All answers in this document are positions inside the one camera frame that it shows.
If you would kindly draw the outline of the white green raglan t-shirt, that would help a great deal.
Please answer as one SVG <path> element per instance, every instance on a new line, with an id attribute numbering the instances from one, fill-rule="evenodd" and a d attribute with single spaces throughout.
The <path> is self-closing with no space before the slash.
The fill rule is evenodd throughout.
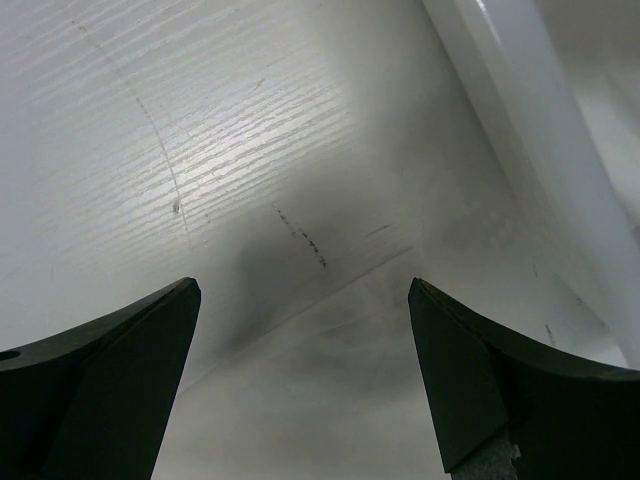
<path id="1" fill-rule="evenodd" d="M 429 242 L 326 263 L 292 240 L 209 247 L 157 479 L 441 479 L 407 301 L 421 277 L 546 345 L 625 366 L 609 329 L 516 245 Z"/>

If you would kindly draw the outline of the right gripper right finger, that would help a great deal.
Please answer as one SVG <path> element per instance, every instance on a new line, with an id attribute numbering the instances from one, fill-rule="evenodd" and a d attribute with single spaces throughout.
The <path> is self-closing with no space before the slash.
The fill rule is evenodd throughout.
<path id="1" fill-rule="evenodd" d="M 502 326 L 422 279 L 411 327 L 454 479 L 635 479 L 639 374 Z"/>

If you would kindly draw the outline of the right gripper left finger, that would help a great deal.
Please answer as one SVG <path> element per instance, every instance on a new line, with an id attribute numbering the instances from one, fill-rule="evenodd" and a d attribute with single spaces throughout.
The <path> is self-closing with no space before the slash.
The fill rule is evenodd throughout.
<path id="1" fill-rule="evenodd" d="M 194 336 L 183 278 L 1 354 L 4 479 L 149 479 Z"/>

